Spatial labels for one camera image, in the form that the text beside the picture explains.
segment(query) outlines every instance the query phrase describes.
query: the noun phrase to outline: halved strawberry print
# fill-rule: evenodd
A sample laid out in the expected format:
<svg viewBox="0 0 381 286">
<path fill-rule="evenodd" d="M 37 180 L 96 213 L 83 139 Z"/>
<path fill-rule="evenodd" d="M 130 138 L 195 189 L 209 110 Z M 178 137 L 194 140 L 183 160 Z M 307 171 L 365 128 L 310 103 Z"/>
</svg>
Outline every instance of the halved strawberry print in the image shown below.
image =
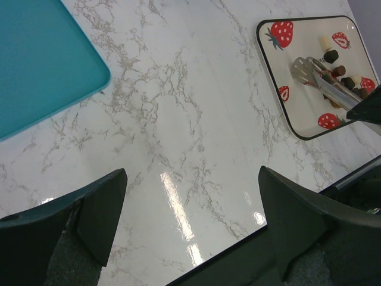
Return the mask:
<svg viewBox="0 0 381 286">
<path fill-rule="evenodd" d="M 332 129 L 336 128 L 341 124 L 344 124 L 345 121 L 339 119 L 336 115 L 332 113 L 324 113 L 322 116 L 319 117 L 317 124 L 320 127 L 326 128 L 326 129 Z"/>
<path fill-rule="evenodd" d="M 281 99 L 286 102 L 289 97 L 290 97 L 290 89 L 288 86 L 282 86 L 281 88 L 279 88 L 279 94 L 280 94 L 280 97 Z"/>
<path fill-rule="evenodd" d="M 268 33 L 265 35 L 270 37 L 269 41 L 273 42 L 275 49 L 278 47 L 283 50 L 292 41 L 293 23 L 291 21 L 275 22 L 271 26 L 271 30 L 269 28 L 267 30 Z"/>
<path fill-rule="evenodd" d="M 332 39 L 343 49 L 349 49 L 351 47 L 348 38 L 342 32 L 337 32 L 333 34 Z"/>
<path fill-rule="evenodd" d="M 365 88 L 368 94 L 376 88 L 376 84 L 371 79 L 367 79 L 366 77 L 361 78 L 360 86 L 361 88 Z"/>
</svg>

